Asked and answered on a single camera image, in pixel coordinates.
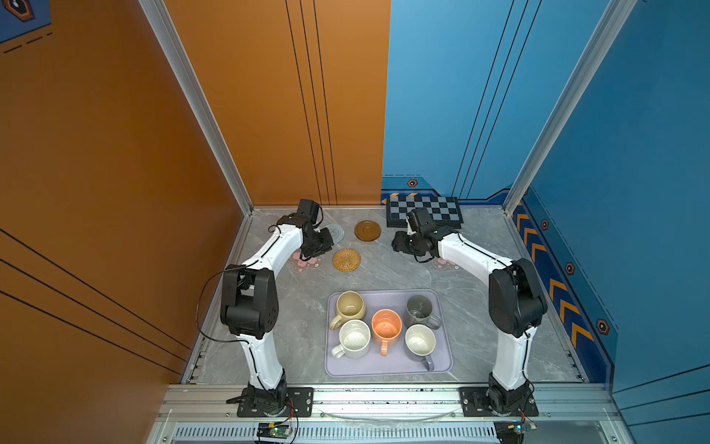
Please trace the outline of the woven rattan round coaster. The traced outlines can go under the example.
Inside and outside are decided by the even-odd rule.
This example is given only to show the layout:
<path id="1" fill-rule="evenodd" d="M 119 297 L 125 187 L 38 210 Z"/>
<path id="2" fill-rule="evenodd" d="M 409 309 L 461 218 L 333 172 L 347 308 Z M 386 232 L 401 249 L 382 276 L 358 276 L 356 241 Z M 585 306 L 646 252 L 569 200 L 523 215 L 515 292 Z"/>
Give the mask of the woven rattan round coaster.
<path id="1" fill-rule="evenodd" d="M 334 268 L 344 273 L 355 271 L 360 266 L 361 262 L 361 255 L 351 248 L 337 251 L 332 260 Z"/>

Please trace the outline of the brown wooden round coaster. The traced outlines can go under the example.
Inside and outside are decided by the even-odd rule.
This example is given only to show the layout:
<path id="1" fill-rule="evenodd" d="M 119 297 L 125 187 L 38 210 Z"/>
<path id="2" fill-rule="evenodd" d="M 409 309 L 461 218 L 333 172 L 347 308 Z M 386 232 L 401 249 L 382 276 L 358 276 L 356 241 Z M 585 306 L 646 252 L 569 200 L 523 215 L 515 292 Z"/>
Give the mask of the brown wooden round coaster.
<path id="1" fill-rule="evenodd" d="M 362 220 L 354 228 L 355 236 L 362 242 L 376 241 L 382 233 L 380 225 L 373 220 Z"/>

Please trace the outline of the pink flower silicone coaster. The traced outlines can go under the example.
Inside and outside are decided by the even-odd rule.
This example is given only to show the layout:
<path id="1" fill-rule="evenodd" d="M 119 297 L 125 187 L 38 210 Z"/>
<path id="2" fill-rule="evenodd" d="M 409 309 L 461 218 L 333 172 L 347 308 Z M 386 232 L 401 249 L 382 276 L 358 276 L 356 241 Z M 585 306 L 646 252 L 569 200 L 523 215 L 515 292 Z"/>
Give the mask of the pink flower silicone coaster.
<path id="1" fill-rule="evenodd" d="M 449 260 L 443 259 L 443 258 L 436 258 L 432 261 L 433 268 L 437 271 L 446 271 L 446 270 L 459 270 L 460 267 Z"/>

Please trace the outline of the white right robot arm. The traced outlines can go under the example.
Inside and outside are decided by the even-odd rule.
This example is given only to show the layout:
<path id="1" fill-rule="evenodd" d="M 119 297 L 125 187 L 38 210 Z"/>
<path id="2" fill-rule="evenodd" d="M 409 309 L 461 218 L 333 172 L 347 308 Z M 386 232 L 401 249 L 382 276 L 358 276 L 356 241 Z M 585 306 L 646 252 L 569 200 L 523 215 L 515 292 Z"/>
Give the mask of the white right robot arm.
<path id="1" fill-rule="evenodd" d="M 534 264 L 496 255 L 445 229 L 398 231 L 392 248 L 417 259 L 430 255 L 450 261 L 487 284 L 488 313 L 498 333 L 483 408 L 497 416 L 538 416 L 528 365 L 548 304 Z"/>

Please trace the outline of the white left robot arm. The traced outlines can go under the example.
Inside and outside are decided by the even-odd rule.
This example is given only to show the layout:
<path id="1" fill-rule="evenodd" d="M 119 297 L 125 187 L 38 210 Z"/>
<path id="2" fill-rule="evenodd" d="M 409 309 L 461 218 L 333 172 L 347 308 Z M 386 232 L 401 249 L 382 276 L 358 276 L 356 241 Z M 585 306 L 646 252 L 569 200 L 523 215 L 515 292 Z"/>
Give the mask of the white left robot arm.
<path id="1" fill-rule="evenodd" d="M 334 245 L 328 229 L 279 224 L 252 257 L 222 272 L 220 321 L 242 347 L 250 371 L 240 404 L 276 416 L 287 408 L 286 372 L 277 358 L 273 330 L 279 315 L 277 276 L 292 255 L 317 257 Z"/>

